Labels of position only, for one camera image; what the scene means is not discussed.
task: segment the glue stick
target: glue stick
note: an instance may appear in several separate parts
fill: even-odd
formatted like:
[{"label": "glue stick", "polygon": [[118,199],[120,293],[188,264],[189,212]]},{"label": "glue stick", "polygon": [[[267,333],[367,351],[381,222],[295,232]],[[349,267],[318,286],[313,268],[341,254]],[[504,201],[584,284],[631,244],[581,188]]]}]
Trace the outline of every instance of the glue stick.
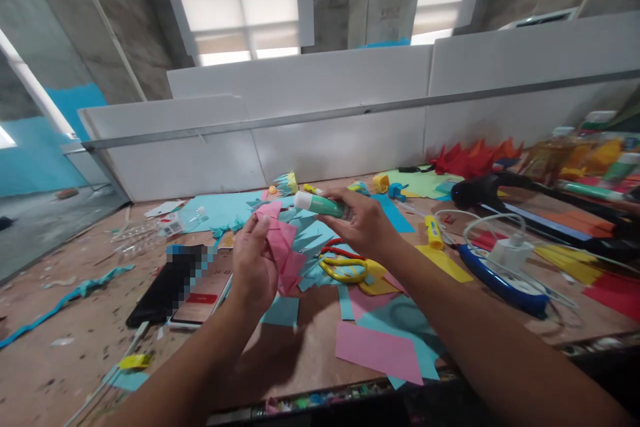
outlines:
[{"label": "glue stick", "polygon": [[296,192],[293,205],[296,208],[312,211],[314,214],[330,215],[344,220],[348,219],[351,214],[349,207],[344,203],[334,202],[301,190]]},{"label": "glue stick", "polygon": [[427,227],[427,238],[429,239],[429,247],[436,250],[442,250],[445,247],[445,244],[444,242],[442,242],[440,227],[438,227],[438,223],[435,221],[434,216],[425,217],[425,227]]}]

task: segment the person's right hand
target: person's right hand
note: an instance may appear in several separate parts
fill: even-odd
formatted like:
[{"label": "person's right hand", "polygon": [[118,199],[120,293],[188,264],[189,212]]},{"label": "person's right hand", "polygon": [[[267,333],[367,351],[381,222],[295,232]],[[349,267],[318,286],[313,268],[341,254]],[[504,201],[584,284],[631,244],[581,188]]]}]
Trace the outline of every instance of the person's right hand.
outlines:
[{"label": "person's right hand", "polygon": [[346,188],[328,189],[321,196],[346,203],[351,219],[318,215],[342,240],[358,254],[380,262],[403,239],[391,225],[380,202]]}]

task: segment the scissors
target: scissors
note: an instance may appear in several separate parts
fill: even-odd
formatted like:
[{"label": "scissors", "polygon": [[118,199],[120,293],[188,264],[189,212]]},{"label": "scissors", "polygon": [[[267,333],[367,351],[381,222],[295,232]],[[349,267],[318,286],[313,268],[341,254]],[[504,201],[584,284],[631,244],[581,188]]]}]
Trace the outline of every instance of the scissors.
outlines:
[{"label": "scissors", "polygon": [[[367,275],[369,275],[369,269],[367,267],[367,262],[366,262],[367,259],[363,256],[352,254],[351,252],[347,252],[346,250],[342,250],[334,247],[335,245],[344,244],[344,243],[345,241],[342,240],[341,238],[330,240],[327,243],[327,245],[323,247],[323,249],[320,251],[320,254],[318,255],[320,259],[320,266],[322,267],[322,270],[324,270],[327,273],[328,276],[332,277],[334,280],[337,280],[338,282],[342,282],[343,284],[359,284],[367,277]],[[325,257],[324,254],[329,254],[329,253],[340,255],[346,258],[337,259],[337,258]],[[335,271],[335,267],[337,266],[340,266],[340,267],[351,266],[354,276],[351,277],[351,276],[338,274]],[[363,271],[358,272],[354,266],[363,267]]]}]

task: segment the floor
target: floor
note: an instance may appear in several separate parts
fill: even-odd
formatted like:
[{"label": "floor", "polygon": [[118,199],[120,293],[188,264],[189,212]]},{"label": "floor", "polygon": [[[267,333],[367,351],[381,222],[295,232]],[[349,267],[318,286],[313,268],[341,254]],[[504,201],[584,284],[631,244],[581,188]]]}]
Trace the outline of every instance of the floor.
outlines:
[{"label": "floor", "polygon": [[97,191],[82,187],[64,200],[55,192],[0,198],[0,217],[15,220],[0,231],[0,285],[122,204],[109,185]]}]

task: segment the smartphone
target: smartphone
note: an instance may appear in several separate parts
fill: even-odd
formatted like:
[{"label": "smartphone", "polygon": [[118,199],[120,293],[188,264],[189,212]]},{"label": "smartphone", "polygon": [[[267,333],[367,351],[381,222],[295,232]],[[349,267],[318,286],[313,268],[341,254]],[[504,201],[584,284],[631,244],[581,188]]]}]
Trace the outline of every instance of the smartphone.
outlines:
[{"label": "smartphone", "polygon": [[224,302],[231,287],[232,249],[219,249],[202,269],[201,277],[189,289],[186,300],[171,316],[167,325],[180,330],[195,330],[200,327]]}]

